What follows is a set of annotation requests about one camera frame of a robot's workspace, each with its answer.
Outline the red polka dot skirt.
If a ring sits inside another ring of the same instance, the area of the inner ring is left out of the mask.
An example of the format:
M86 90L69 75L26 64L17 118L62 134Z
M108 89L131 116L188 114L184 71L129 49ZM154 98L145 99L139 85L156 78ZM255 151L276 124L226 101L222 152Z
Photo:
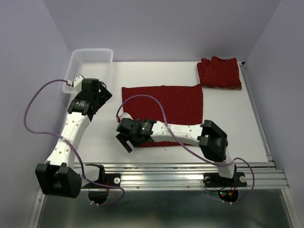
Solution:
M200 85L122 87L123 102L135 95L138 97L123 106L123 111L134 120L164 122L159 105L150 98L139 96L149 95L161 103L170 124L196 125L203 121L203 91Z
M221 59L213 56L211 59L202 58L197 63L200 85L210 86L240 86L239 65L236 58Z

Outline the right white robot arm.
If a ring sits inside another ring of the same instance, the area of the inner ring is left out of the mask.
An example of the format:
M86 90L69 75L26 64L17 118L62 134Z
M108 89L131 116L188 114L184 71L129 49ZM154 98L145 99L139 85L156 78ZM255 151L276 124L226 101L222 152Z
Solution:
M129 153L133 151L132 147L148 142L176 142L181 146L198 147L204 155L203 160L218 169L218 174L204 176L208 187L231 187L236 183L237 168L228 153L227 134L211 120L197 125L178 125L123 118L116 131L116 138Z

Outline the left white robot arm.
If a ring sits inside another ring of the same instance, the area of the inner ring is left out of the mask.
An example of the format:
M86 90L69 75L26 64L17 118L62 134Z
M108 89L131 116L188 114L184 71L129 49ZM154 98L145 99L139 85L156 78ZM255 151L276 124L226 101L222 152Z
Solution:
M72 86L77 95L67 109L63 130L50 156L35 169L45 195L76 198L89 183L83 165L80 174L74 171L74 159L80 157L77 149L94 115L112 97L98 79L78 76Z

